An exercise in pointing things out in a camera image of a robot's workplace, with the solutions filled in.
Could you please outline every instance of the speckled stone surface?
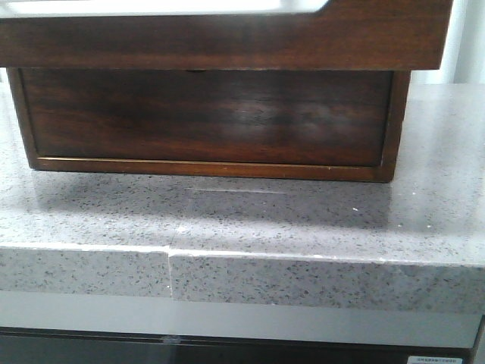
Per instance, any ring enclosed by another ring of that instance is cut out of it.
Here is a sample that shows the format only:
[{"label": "speckled stone surface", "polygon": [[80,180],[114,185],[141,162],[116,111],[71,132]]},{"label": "speckled stone surface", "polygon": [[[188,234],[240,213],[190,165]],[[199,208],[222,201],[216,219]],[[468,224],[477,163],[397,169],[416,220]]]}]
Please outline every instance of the speckled stone surface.
[{"label": "speckled stone surface", "polygon": [[31,171],[3,95],[2,290],[485,312],[485,86],[411,88],[391,184]]}]

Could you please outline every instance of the gray quartz countertop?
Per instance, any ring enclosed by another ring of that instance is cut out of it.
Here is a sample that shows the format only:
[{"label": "gray quartz countertop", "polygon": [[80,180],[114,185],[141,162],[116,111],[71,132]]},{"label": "gray quartz countertop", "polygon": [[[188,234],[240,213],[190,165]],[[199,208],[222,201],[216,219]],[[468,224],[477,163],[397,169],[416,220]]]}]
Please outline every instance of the gray quartz countertop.
[{"label": "gray quartz countertop", "polygon": [[412,86],[364,184],[32,171],[0,85],[0,290],[485,312],[485,86]]}]

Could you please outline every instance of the wooden box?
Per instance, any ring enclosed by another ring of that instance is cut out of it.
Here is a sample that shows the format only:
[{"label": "wooden box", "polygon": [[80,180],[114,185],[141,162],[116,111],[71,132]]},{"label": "wooden box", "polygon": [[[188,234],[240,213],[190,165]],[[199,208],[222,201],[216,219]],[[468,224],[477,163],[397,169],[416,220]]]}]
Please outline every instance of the wooden box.
[{"label": "wooden box", "polygon": [[450,7],[4,19],[0,66],[36,169],[389,181]]}]

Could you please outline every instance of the wooden drawer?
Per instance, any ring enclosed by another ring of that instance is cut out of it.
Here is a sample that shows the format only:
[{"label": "wooden drawer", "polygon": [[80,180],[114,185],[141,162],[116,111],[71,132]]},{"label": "wooden drawer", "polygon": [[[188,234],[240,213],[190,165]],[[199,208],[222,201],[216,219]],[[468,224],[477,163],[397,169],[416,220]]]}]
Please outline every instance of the wooden drawer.
[{"label": "wooden drawer", "polygon": [[392,71],[9,76],[34,168],[338,180],[392,178],[408,85]]},{"label": "wooden drawer", "polygon": [[0,20],[0,67],[438,68],[452,0],[330,0],[313,14]]}]

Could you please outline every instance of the label sticker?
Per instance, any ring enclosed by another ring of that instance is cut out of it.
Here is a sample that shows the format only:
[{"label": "label sticker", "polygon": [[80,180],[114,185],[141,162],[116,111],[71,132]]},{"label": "label sticker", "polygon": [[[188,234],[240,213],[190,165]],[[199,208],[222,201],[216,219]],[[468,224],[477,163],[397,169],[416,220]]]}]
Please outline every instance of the label sticker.
[{"label": "label sticker", "polygon": [[410,356],[408,364],[463,364],[463,359],[435,358],[433,356]]}]

